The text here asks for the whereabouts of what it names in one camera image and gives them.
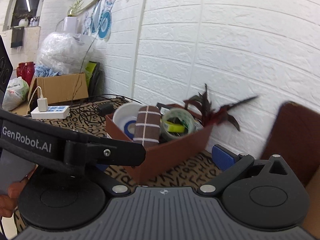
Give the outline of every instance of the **window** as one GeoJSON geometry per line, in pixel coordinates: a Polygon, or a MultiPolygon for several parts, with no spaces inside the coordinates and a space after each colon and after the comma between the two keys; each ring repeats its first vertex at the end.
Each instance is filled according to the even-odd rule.
{"type": "Polygon", "coordinates": [[[43,0],[12,0],[8,18],[8,29],[18,26],[19,21],[40,16],[43,0]]]}

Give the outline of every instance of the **red bottle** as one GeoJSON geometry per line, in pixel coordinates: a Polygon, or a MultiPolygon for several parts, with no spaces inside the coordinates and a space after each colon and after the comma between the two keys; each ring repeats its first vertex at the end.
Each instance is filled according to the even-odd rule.
{"type": "Polygon", "coordinates": [[[30,86],[33,75],[35,74],[35,64],[33,61],[27,62],[27,66],[23,68],[22,79],[24,79],[30,86]]]}
{"type": "Polygon", "coordinates": [[[24,69],[25,65],[26,65],[25,62],[19,63],[19,66],[17,67],[17,77],[22,77],[23,76],[23,69],[24,69]]]}

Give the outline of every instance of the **power strip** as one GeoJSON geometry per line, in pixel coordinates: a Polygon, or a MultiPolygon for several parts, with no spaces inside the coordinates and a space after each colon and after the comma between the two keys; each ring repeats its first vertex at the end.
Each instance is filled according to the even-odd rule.
{"type": "Polygon", "coordinates": [[[31,112],[31,117],[32,119],[65,119],[69,114],[69,106],[49,106],[46,112],[40,112],[36,107],[31,112]]]}

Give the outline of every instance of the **white charger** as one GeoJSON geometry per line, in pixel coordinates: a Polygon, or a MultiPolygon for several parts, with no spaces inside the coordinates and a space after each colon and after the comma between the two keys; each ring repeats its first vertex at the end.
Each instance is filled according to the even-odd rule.
{"type": "Polygon", "coordinates": [[[29,104],[28,104],[28,108],[27,108],[27,114],[28,114],[28,110],[29,110],[29,107],[30,107],[30,103],[31,103],[31,101],[33,99],[33,96],[34,96],[35,92],[37,91],[37,89],[40,89],[40,98],[38,98],[38,100],[37,100],[38,110],[39,110],[39,112],[48,111],[48,99],[43,97],[41,87],[37,86],[35,91],[33,91],[32,96],[30,98],[30,101],[29,101],[29,104]]]}

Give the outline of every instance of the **blue tape roll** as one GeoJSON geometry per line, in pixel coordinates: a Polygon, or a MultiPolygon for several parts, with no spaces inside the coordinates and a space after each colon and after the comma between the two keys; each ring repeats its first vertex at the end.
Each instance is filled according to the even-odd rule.
{"type": "Polygon", "coordinates": [[[129,121],[127,122],[125,125],[124,125],[124,133],[126,136],[128,136],[130,139],[133,139],[134,137],[134,134],[130,133],[129,130],[128,130],[128,126],[132,123],[135,123],[136,121],[133,120],[133,121],[129,121]]]}

